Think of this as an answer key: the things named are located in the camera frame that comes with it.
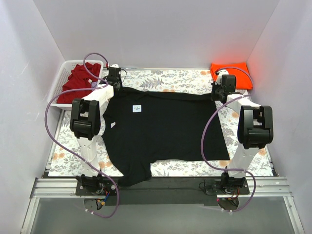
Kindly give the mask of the black t-shirt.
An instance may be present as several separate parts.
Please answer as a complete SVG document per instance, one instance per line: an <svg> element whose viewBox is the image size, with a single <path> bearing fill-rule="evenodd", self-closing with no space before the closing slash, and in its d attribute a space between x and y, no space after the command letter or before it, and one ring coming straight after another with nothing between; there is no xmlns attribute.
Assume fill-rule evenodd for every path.
<svg viewBox="0 0 312 234"><path fill-rule="evenodd" d="M152 176L159 160L229 160L210 94L143 92L124 88L103 114L102 139L121 186Z"/></svg>

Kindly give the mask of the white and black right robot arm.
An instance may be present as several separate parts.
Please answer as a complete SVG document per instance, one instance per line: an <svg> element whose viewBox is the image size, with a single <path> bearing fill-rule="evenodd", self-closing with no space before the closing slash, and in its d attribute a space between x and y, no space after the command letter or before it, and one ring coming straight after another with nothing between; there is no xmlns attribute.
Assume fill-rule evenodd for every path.
<svg viewBox="0 0 312 234"><path fill-rule="evenodd" d="M261 106L236 91L236 77L219 72L212 83L212 100L223 103L239 114L237 139L239 142L231 163L221 174L220 187L227 194L242 188L247 170L259 150L273 140L273 110Z"/></svg>

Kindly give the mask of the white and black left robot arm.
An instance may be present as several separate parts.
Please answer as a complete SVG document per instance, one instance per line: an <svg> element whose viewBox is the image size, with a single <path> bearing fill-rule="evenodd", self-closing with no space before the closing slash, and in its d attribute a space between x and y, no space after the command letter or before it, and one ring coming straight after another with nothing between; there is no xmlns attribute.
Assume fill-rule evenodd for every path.
<svg viewBox="0 0 312 234"><path fill-rule="evenodd" d="M82 175L77 176L76 179L93 195L100 194L104 188L99 173L96 136L99 134L101 117L109 100L114 96L114 91L122 88L119 65L110 66L105 80L108 86L100 84L87 96L74 99L71 109L70 129L77 138L81 157L84 159Z"/></svg>

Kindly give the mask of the folded orange t-shirt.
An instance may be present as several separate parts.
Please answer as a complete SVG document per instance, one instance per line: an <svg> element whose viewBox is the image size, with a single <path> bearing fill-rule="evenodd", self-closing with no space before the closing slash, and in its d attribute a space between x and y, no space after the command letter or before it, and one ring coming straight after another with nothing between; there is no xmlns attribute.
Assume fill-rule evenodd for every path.
<svg viewBox="0 0 312 234"><path fill-rule="evenodd" d="M214 81L217 79L218 71L227 71L230 75L236 77L236 89L252 90L254 85L250 77L246 63L234 63L234 64L215 64L210 66L210 74Z"/></svg>

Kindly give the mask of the lavender garment in basket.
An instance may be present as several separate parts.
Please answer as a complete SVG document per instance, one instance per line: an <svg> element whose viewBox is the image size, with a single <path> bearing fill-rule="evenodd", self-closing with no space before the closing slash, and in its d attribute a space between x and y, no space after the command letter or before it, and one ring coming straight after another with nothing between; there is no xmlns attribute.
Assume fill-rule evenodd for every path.
<svg viewBox="0 0 312 234"><path fill-rule="evenodd" d="M96 88L97 85L98 85L98 82L97 82L97 81L92 81L91 79L89 79L88 82L90 83L91 88Z"/></svg>

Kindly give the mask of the red t-shirt in basket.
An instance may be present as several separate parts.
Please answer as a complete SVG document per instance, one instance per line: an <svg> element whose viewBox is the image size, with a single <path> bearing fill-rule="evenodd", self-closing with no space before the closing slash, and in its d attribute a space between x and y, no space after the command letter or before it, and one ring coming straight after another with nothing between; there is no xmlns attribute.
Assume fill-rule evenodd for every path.
<svg viewBox="0 0 312 234"><path fill-rule="evenodd" d="M98 63L90 64L85 63L87 69L95 76L99 76L101 65ZM71 75L68 77L68 81L63 85L62 91L81 89L81 88L91 88L88 80L97 81L98 79L91 76L83 65L76 65L76 67L71 71ZM91 90L74 91L62 94L58 97L58 104L72 104L75 98L83 98L91 93Z"/></svg>

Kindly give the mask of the white plastic laundry basket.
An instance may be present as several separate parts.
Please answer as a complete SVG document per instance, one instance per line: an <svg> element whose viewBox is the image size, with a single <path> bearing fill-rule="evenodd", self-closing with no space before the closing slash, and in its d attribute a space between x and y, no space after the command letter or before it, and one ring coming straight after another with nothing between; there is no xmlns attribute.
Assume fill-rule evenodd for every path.
<svg viewBox="0 0 312 234"><path fill-rule="evenodd" d="M105 64L100 61L100 60L92 60L92 59L87 59L86 62L90 63L90 64L95 64L98 63L101 65L100 67L100 74L99 74L99 78L102 77L102 73L103 73L103 69L106 68ZM49 101L56 95L60 94L62 92L62 87L63 85L68 81L68 77L71 75L71 71L76 67L76 65L83 65L83 60L67 60L65 61L57 75L56 78L52 84L52 88L50 90L50 93L48 95L48 103ZM58 104L57 103L57 98L51 103L51 106L53 107L58 107L62 110L71 110L72 105L71 104Z"/></svg>

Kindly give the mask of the floral patterned table mat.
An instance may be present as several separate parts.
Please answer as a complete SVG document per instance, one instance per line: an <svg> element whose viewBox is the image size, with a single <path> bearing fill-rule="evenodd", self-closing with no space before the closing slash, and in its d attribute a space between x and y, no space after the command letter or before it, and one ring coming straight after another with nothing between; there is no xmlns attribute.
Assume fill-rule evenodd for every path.
<svg viewBox="0 0 312 234"><path fill-rule="evenodd" d="M201 95L211 92L212 89L210 71L202 69L128 70L122 73L122 78L124 86L142 91ZM230 158L232 158L238 147L237 125L239 115L230 108L223 108L218 116L227 150ZM55 138L62 146L79 153L78 143L70 131L69 123L70 111L62 111ZM47 175L49 177L74 177L81 174L82 168L83 165L79 158L57 145L47 165ZM273 166L267 149L259 151L253 158L248 170L254 176L273 176ZM157 161L151 164L151 172L154 177L219 176L221 174L221 171L212 169L204 161L178 160Z"/></svg>

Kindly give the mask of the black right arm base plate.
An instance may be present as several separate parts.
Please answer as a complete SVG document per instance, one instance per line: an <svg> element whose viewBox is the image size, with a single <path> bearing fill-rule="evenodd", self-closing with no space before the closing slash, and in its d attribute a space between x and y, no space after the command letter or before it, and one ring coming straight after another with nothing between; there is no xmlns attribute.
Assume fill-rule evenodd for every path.
<svg viewBox="0 0 312 234"><path fill-rule="evenodd" d="M232 182L222 181L221 178L209 178L204 180L204 190L208 195L233 195L234 193L239 195L248 195L250 193L247 181Z"/></svg>

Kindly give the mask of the aluminium front rail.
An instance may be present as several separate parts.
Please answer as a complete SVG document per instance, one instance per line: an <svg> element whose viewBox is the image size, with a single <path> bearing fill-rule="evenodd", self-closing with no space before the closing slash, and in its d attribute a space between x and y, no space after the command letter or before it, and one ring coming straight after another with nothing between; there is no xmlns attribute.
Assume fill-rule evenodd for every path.
<svg viewBox="0 0 312 234"><path fill-rule="evenodd" d="M200 178L190 178L188 185L183 185L183 178L153 178L130 187L130 190L139 190L145 187L153 190L173 189L181 191L183 188L198 191ZM256 184L251 177L247 177L250 191L255 189L255 197L282 197L293 196L288 181L285 177L260 177L255 178ZM40 178L36 179L31 191L31 198L67 198L76 196L78 181L74 178Z"/></svg>

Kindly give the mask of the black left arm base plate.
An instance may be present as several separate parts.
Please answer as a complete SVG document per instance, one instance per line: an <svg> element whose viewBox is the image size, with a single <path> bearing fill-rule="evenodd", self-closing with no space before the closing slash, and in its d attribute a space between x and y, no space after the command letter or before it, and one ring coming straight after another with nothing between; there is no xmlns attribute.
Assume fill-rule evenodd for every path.
<svg viewBox="0 0 312 234"><path fill-rule="evenodd" d="M88 185L83 185L80 182L77 182L75 195L79 196L92 196L92 195L98 195L98 196L116 196L117 186L115 186L110 180L104 179L99 183L99 186L97 188L91 187Z"/></svg>

